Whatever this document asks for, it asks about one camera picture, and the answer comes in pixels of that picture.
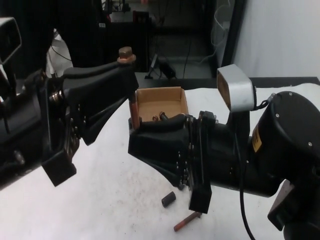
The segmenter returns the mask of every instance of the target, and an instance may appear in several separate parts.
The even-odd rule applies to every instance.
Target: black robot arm
[[[304,112],[301,121],[299,116]],[[250,134],[250,112],[231,112],[221,124],[211,112],[143,122],[132,132],[129,154],[189,186],[189,209],[207,213],[211,186],[273,196],[269,220],[286,240],[320,237],[320,112],[303,96],[280,92]]]
[[[137,88],[131,64],[118,62],[69,68],[60,78],[31,74],[21,94],[0,103],[0,187],[39,166],[55,186],[73,176],[80,138],[92,144]]]

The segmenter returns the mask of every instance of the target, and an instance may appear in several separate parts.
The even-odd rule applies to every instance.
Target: white tablecloth
[[[320,109],[320,86],[257,90],[260,103],[271,93],[293,91]],[[190,114],[206,110],[220,123],[228,118],[218,90],[186,91]],[[262,110],[251,113],[251,129]],[[54,187],[40,167],[0,191],[1,240],[244,240],[249,239],[241,218],[239,193],[212,187],[209,213],[179,232],[173,227],[191,211],[189,194],[172,187],[156,170],[130,156],[128,151],[129,107],[123,104],[106,123],[96,142],[83,142],[73,158],[77,174]],[[161,199],[170,191],[176,201],[163,208]],[[267,219],[275,196],[245,194],[249,226],[257,240],[282,240]]]

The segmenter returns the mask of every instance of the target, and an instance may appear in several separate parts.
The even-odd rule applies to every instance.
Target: yellow label
[[[252,146],[255,153],[258,152],[259,148],[262,146],[258,125],[255,127],[252,133]]]

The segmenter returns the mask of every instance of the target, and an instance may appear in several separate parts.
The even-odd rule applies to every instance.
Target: small black cylinder
[[[166,121],[166,120],[169,119],[169,118],[167,117],[167,115],[166,115],[163,111],[160,112],[159,117],[160,117],[160,119],[161,119],[162,121]]]
[[[176,200],[176,195],[172,191],[167,196],[162,198],[161,202],[164,208],[168,207],[170,204],[172,204]]]

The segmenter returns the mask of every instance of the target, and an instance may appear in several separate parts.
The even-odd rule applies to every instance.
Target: small object in box
[[[172,191],[167,196],[162,198],[161,202],[164,208],[168,207],[170,204],[172,204],[176,200],[176,195]]]
[[[167,117],[167,115],[166,115],[163,111],[161,111],[161,112],[159,113],[159,117],[160,117],[160,119],[161,119],[162,121],[166,121],[166,120],[169,119],[169,118]]]
[[[153,122],[158,122],[158,121],[159,121],[158,116],[153,116],[153,117],[152,117],[152,121],[153,121]]]
[[[180,229],[182,229],[185,225],[190,223],[192,220],[195,218],[200,218],[201,217],[201,212],[194,212],[190,216],[187,216],[183,221],[179,222],[177,225],[174,226],[174,231],[178,232]]]

